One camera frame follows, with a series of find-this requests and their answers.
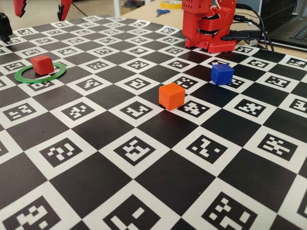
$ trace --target red cube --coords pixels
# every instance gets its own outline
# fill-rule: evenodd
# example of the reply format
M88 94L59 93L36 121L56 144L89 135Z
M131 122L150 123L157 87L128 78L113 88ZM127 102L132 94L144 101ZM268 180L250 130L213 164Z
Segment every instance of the red cube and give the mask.
M54 72L52 60L47 55L40 55L31 58L34 72L40 76Z

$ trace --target orange cube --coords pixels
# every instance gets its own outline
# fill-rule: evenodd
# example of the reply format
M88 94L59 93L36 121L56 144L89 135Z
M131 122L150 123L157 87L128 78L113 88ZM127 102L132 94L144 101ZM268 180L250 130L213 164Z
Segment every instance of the orange cube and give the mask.
M185 89L176 83L159 88L159 103L168 110L177 109L184 105Z

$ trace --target scissors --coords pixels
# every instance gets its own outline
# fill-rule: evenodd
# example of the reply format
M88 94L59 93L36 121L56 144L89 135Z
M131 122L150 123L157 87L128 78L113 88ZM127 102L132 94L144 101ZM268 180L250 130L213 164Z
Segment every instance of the scissors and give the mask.
M159 17L162 14L170 13L170 12L171 12L170 10L157 10L157 13L158 13L157 17Z

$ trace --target red robot arm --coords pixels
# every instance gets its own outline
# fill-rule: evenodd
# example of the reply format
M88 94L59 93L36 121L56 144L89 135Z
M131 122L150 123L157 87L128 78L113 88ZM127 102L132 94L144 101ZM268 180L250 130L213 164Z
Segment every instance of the red robot arm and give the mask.
M236 0L218 0L213 7L211 0L182 0L183 28L186 47L197 46L209 53L233 51L236 41L222 41L229 34L233 22Z

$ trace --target cube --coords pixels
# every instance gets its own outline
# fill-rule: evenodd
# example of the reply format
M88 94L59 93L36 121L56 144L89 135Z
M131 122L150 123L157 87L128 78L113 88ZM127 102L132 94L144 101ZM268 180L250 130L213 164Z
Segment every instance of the cube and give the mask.
M176 83L159 88L159 103L168 110L177 109L184 105L185 89Z
M228 85L232 82L235 70L227 64L213 65L211 70L211 80L216 85Z
M54 72L52 60L47 55L40 55L31 58L31 63L33 65L33 70L40 76Z

